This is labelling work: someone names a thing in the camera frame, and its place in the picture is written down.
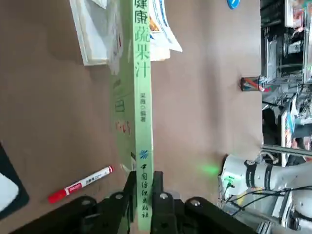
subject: pen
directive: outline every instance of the pen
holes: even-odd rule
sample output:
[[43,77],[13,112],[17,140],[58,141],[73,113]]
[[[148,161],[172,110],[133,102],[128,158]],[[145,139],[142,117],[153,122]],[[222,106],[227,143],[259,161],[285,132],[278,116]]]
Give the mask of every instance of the pen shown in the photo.
[[112,173],[114,171],[112,166],[108,166],[105,167],[104,169],[95,172],[94,174],[86,177],[85,179],[82,179],[62,190],[57,191],[56,193],[50,195],[48,197],[48,201],[50,203],[55,203],[61,199],[63,199],[64,197],[68,196],[69,194],[72,194],[78,190],[80,190],[81,188],[93,183],[94,181],[97,181],[98,179],[103,178],[104,176]]

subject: cable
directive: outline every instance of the cable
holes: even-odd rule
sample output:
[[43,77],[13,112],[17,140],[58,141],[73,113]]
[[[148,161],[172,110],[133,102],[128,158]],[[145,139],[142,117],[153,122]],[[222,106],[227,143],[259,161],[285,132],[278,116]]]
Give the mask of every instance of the cable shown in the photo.
[[279,190],[279,191],[273,191],[273,190],[267,190],[267,189],[259,189],[259,190],[255,190],[255,191],[250,191],[248,193],[245,193],[244,195],[238,197],[238,198],[235,198],[233,200],[230,200],[231,198],[228,199],[228,202],[231,202],[231,201],[237,201],[237,200],[240,200],[242,197],[245,197],[249,194],[255,194],[255,193],[258,193],[258,192],[261,192],[261,191],[268,191],[268,192],[273,192],[271,193],[272,195],[273,194],[276,194],[276,192],[287,192],[287,190],[289,189],[292,189],[292,190],[301,190],[301,189],[307,189],[307,188],[312,188],[312,185],[311,186],[303,186],[303,187],[298,187],[298,188],[295,188],[295,189],[292,189],[292,188],[285,188],[285,189],[282,189],[282,190]]
[[264,199],[264,198],[266,198],[266,197],[269,197],[269,196],[276,196],[277,194],[280,194],[280,193],[283,193],[283,192],[298,191],[298,190],[312,190],[312,186],[298,187],[298,188],[295,188],[295,189],[293,189],[293,188],[286,188],[286,189],[282,189],[282,190],[280,190],[280,191],[276,191],[275,193],[272,193],[272,194],[266,194],[266,195],[264,195],[264,196],[262,196],[262,197],[259,197],[259,198],[255,199],[255,200],[253,200],[253,201],[247,203],[247,204],[244,205],[244,206],[241,206],[241,207],[240,207],[236,212],[234,212],[231,216],[235,216],[237,213],[239,213],[240,211],[244,210],[247,206],[253,204],[253,203],[256,202],[256,201],[262,200],[262,199]]
[[228,182],[228,184],[226,185],[226,189],[225,189],[225,191],[224,191],[222,197],[225,197],[226,191],[228,190],[229,187],[233,187],[232,183],[230,183],[230,182]]

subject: marker cap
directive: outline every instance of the marker cap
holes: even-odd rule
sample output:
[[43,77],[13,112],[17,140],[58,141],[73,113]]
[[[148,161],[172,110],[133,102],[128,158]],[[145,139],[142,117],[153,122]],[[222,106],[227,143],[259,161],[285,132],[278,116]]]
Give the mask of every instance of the marker cap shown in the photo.
[[49,201],[50,203],[55,203],[55,202],[57,202],[57,201],[63,199],[64,197],[66,197],[66,195],[67,195],[67,194],[66,194],[66,191],[65,191],[64,189],[62,189],[62,190],[60,190],[60,191],[58,191],[58,192],[56,192],[56,193],[50,195],[50,196],[48,197],[48,201]]

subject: book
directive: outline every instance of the book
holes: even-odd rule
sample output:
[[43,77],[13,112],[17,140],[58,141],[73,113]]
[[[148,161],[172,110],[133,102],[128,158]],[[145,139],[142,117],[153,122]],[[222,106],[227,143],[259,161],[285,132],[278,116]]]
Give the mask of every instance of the book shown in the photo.
[[[85,66],[109,63],[110,45],[106,0],[70,0],[75,29]],[[149,0],[151,61],[170,58],[170,50],[182,52],[169,27],[163,0]]]

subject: blue sign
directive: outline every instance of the blue sign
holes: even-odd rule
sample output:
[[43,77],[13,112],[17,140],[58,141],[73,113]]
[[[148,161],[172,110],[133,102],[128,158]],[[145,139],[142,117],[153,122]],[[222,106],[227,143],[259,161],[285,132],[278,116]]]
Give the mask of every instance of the blue sign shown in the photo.
[[239,1],[240,0],[227,0],[228,1],[228,5],[231,9],[235,9],[238,7],[239,5]]

